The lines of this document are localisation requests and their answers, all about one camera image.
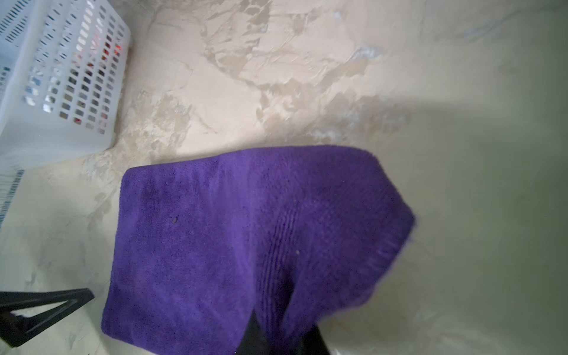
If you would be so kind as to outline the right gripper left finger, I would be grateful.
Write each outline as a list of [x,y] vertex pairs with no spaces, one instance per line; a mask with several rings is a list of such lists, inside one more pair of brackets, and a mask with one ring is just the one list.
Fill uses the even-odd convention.
[[270,355],[271,349],[268,340],[255,312],[251,313],[248,322],[235,355]]

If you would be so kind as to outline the white plastic laundry basket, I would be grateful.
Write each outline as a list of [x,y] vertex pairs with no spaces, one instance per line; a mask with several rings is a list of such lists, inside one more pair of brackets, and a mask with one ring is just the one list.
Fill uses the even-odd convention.
[[111,148],[131,32],[111,3],[1,3],[1,168]]

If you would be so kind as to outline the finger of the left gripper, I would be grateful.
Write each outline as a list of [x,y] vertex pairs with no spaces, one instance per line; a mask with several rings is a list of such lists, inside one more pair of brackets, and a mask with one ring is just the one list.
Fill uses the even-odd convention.
[[88,288],[1,293],[1,340],[17,348],[95,298]]

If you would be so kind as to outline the purple towel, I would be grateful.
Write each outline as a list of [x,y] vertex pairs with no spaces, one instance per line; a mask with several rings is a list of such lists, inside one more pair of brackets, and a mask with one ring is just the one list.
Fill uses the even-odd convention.
[[271,354],[373,294],[415,217],[346,146],[247,149],[122,178],[109,337],[154,354],[235,354],[255,312]]

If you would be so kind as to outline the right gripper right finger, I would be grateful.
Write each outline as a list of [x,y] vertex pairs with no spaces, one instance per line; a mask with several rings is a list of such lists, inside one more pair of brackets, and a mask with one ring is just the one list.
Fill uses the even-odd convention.
[[330,355],[317,326],[313,327],[299,343],[299,355]]

